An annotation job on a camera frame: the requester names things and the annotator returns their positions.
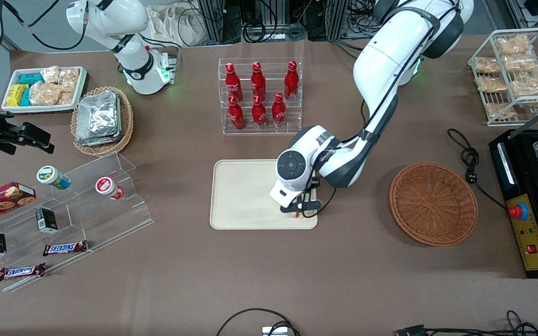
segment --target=teal package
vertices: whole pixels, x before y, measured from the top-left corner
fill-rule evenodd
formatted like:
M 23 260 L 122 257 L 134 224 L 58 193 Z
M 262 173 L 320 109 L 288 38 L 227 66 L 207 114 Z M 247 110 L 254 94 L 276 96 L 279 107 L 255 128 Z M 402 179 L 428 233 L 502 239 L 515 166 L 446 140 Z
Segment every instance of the teal package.
M 30 106 L 30 89 L 24 90 L 22 100 L 20 101 L 20 106 Z
M 43 81 L 43 76 L 41 74 L 23 74 L 18 78 L 18 84 L 33 85 L 39 81 Z

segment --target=coca-cola bottle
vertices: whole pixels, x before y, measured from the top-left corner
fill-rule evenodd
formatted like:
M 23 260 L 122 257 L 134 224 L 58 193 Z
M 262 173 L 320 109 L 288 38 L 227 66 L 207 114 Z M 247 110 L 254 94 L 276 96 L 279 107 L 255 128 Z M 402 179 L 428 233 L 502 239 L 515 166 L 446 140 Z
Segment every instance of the coca-cola bottle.
M 255 122 L 255 128 L 257 130 L 264 130 L 267 128 L 267 116 L 265 116 L 265 107 L 263 106 L 263 100 L 261 96 L 256 94 L 252 97 L 252 120 Z
M 295 61 L 288 63 L 288 73 L 284 80 L 285 89 L 283 91 L 286 100 L 294 101 L 298 99 L 298 71 L 296 71 L 297 64 Z
M 275 94 L 271 114 L 273 115 L 273 125 L 275 125 L 275 128 L 286 126 L 286 104 L 283 102 L 283 94 L 279 92 Z
M 267 86 L 265 85 L 265 76 L 261 72 L 261 64 L 255 62 L 252 64 L 252 77 L 250 77 L 252 85 L 252 94 L 261 97 L 261 101 L 265 100 Z
M 230 96 L 228 98 L 228 103 L 230 104 L 230 108 L 228 108 L 230 121 L 232 122 L 236 130 L 243 130 L 246 127 L 246 124 L 244 123 L 244 115 L 242 114 L 242 108 L 240 107 L 240 105 L 238 105 L 236 97 Z
M 228 92 L 230 96 L 237 98 L 238 102 L 242 101 L 242 86 L 240 85 L 240 79 L 234 70 L 234 65 L 232 63 L 226 64 L 226 86 L 228 87 Z

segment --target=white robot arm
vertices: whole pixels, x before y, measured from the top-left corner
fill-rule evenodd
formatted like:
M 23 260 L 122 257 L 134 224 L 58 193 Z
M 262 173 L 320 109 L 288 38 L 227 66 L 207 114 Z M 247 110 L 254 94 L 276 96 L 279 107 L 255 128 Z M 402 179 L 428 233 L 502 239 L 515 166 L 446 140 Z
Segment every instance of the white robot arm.
M 128 83 L 140 94 L 153 94 L 170 83 L 169 56 L 148 50 L 137 34 L 147 28 L 147 10 L 138 0 L 78 0 L 68 5 L 70 26 L 96 40 L 124 68 Z
M 278 179 L 270 192 L 282 212 L 320 208 L 320 202 L 299 197 L 314 170 L 335 188 L 356 181 L 396 109 L 397 87 L 410 81 L 421 55 L 436 58 L 457 44 L 473 6 L 472 0 L 378 0 L 375 17 L 383 26 L 354 64 L 354 82 L 371 117 L 345 142 L 322 126 L 303 128 L 293 138 L 277 159 Z

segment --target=brown table surface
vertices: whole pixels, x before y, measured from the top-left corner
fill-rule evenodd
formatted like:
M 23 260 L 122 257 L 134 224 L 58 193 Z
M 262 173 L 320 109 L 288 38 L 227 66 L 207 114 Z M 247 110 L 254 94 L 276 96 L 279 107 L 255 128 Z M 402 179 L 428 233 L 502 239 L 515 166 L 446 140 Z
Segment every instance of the brown table surface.
M 338 191 L 312 230 L 218 231 L 209 225 L 213 165 L 221 159 L 273 159 L 291 136 L 223 136 L 218 116 L 221 57 L 304 58 L 304 125 L 340 138 L 361 125 L 354 60 L 326 42 L 237 44 L 184 49 L 176 84 L 152 96 L 134 92 L 108 52 L 11 52 L 12 69 L 84 66 L 89 89 L 122 89 L 134 109 L 134 135 L 122 154 L 155 223 L 12 294 L 0 292 L 0 336 L 214 335 L 227 317 L 261 307 L 287 315 L 308 336 L 390 335 L 428 327 L 505 328 L 506 310 L 538 325 L 538 280 L 524 278 L 506 213 L 476 192 L 474 233 L 453 247 L 414 242 L 394 221 L 387 195 L 404 166 L 440 162 L 463 174 L 455 127 L 481 153 L 481 185 L 501 194 L 487 127 L 466 61 L 484 36 L 462 38 L 450 54 L 421 64 L 399 89 L 400 103 L 361 177 Z M 19 147 L 0 153 L 0 185 L 36 184 L 45 164 L 71 170 L 94 159 L 72 144 L 70 115 L 17 117 L 51 132 L 53 155 Z M 319 196 L 326 200 L 329 186 Z M 226 335 L 260 334 L 277 319 L 248 313 Z

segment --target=snickers bar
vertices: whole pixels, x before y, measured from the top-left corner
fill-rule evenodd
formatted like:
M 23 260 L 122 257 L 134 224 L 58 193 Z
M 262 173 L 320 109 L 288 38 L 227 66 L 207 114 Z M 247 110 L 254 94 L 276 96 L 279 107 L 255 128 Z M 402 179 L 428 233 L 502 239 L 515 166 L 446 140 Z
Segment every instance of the snickers bar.
M 37 266 L 21 267 L 21 268 L 2 268 L 0 270 L 0 281 L 9 280 L 16 277 L 24 276 L 44 276 L 45 275 L 45 263 L 43 262 Z
M 76 243 L 45 245 L 45 251 L 43 252 L 43 257 L 46 257 L 49 254 L 84 252 L 84 251 L 87 251 L 87 249 L 88 249 L 88 244 L 86 240 L 83 240 L 82 242 L 76 242 Z

